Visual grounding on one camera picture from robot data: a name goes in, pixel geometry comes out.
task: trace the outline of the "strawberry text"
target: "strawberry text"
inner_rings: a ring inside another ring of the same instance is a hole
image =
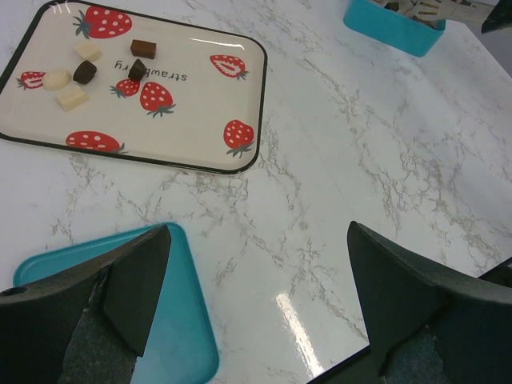
[[[118,70],[130,70],[130,65],[124,64],[122,60],[117,60],[115,62],[114,68]],[[186,81],[186,74],[176,74],[173,72],[166,72],[164,70],[152,70],[151,68],[148,68],[146,70],[146,77],[148,78],[149,76],[156,76],[160,78],[172,78],[177,82],[179,82],[180,80],[183,82]]]

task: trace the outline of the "black tray rim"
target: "black tray rim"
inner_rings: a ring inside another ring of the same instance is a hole
[[[85,4],[88,6],[100,6],[102,8],[108,9],[108,10],[118,10],[125,14],[132,14],[133,16],[139,16],[142,18],[150,18],[152,20],[156,20],[159,22],[169,22],[171,24],[177,24],[180,26],[198,28],[200,30],[208,30],[208,31],[217,32],[220,34],[228,34],[230,36],[235,36],[238,38],[245,38],[247,40],[251,40],[257,46],[259,46],[259,48],[263,52],[263,73],[262,73],[263,79],[262,79],[262,94],[260,96],[260,107],[259,107],[258,136],[256,138],[256,148],[254,151],[254,156],[247,164],[245,164],[244,166],[242,166],[240,168],[237,168],[234,170],[223,170],[220,168],[210,168],[207,166],[194,166],[194,165],[183,164],[183,163],[179,163],[179,162],[168,162],[165,160],[158,160],[158,159],[154,159],[154,158],[141,158],[139,156],[131,156],[128,154],[116,154],[116,153],[111,153],[111,152],[102,152],[99,150],[87,150],[87,149],[81,149],[81,148],[74,148],[71,146],[64,146],[61,144],[53,144],[51,142],[40,142],[39,140],[30,140],[27,138],[16,138],[14,136],[9,136],[7,134],[4,134],[1,131],[0,131],[0,138],[7,140],[7,141],[11,141],[11,142],[20,142],[23,144],[30,144],[33,146],[43,146],[46,148],[55,148],[58,150],[67,150],[67,151],[72,151],[72,152],[78,152],[81,154],[94,154],[97,156],[103,156],[103,157],[107,157],[107,158],[120,158],[120,159],[124,159],[124,160],[136,161],[136,162],[158,164],[161,166],[172,166],[172,167],[176,167],[176,168],[184,168],[184,169],[188,169],[188,170],[200,170],[200,171],[214,173],[214,174],[239,174],[245,170],[248,170],[249,168],[252,167],[253,164],[256,163],[256,160],[258,159],[258,156],[259,156],[260,141],[261,141],[261,136],[262,136],[263,104],[265,101],[266,68],[267,68],[267,64],[268,64],[268,55],[267,55],[267,52],[266,52],[265,48],[263,47],[263,45],[260,42],[258,42],[257,40],[255,40],[249,36],[244,36],[241,34],[233,34],[231,32],[225,32],[223,30],[214,30],[212,28],[206,28],[204,26],[195,26],[193,24],[187,24],[184,22],[176,22],[174,20],[169,20],[166,18],[159,18],[156,16],[148,15],[148,14],[140,14],[138,12],[133,12],[130,10],[122,10],[120,8],[115,8],[112,6],[104,6],[102,4],[87,2],[84,0],[53,0],[53,1],[47,2],[46,4],[43,4],[39,8],[38,12],[34,16],[34,19],[30,23],[27,31],[23,35],[23,38],[22,38],[21,42],[19,43],[18,47],[16,48],[16,51],[14,52],[12,58],[7,63],[6,68],[4,69],[2,75],[0,76],[0,93],[3,92],[3,89],[5,88],[9,79],[11,78],[11,76],[14,72],[14,69],[16,68],[16,65],[18,64],[20,58],[22,57],[23,52],[25,51],[25,48],[28,45],[29,41],[32,39],[32,35],[34,34],[36,28],[38,27],[38,24],[41,21],[44,13],[47,12],[48,9],[53,8],[54,6],[56,6],[58,4],[65,4],[65,3],[72,3],[72,2],[76,2],[78,4]]]

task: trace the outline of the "dark brown block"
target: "dark brown block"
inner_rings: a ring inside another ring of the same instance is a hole
[[[139,59],[135,60],[134,64],[130,68],[130,72],[128,73],[128,78],[133,80],[134,82],[140,82],[144,75],[146,74],[147,68],[143,62]]]
[[[140,58],[154,58],[157,53],[156,42],[144,42],[143,40],[132,40],[131,53]]]
[[[93,79],[97,71],[98,68],[96,68],[92,62],[85,60],[74,72],[73,81],[80,84],[87,84]]]

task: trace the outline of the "red strawberry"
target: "red strawberry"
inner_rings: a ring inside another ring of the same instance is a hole
[[[210,61],[221,74],[228,78],[237,78],[237,80],[243,78],[245,80],[249,73],[246,71],[246,64],[243,60],[235,56],[216,54],[215,56],[210,56]]]
[[[231,148],[226,154],[233,154],[233,157],[240,154],[242,158],[244,152],[252,149],[250,146],[254,142],[254,130],[240,120],[231,120],[224,128],[224,142]]]
[[[45,72],[23,72],[21,78],[17,78],[18,87],[24,90],[34,90],[42,86],[42,78]]]
[[[153,114],[153,118],[157,114],[172,114],[175,106],[173,102],[170,92],[156,82],[147,82],[142,88],[141,106],[149,111],[147,114]]]
[[[116,94],[118,98],[128,98],[137,94],[138,89],[141,86],[141,82],[136,82],[130,78],[125,78],[116,84],[111,86],[110,91],[112,94]]]
[[[80,17],[74,17],[77,22],[76,35],[83,34],[85,38],[115,38],[128,32],[132,27],[130,16],[117,10],[108,10],[100,6],[90,6],[86,14],[80,10]]]
[[[100,150],[101,152],[111,152],[115,154],[125,154],[123,152],[125,145],[119,145],[115,138],[101,132],[93,130],[80,130],[73,132],[66,139],[66,145],[74,148],[86,150]]]

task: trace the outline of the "table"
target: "table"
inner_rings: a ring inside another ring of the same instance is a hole
[[[0,2],[3,66],[43,3]],[[304,383],[367,345],[351,220],[473,276],[510,256],[512,79],[464,25],[418,59],[344,27],[346,0],[104,3],[264,45],[259,159],[219,176],[0,142],[0,290],[32,254],[172,220],[220,349],[213,382]]]

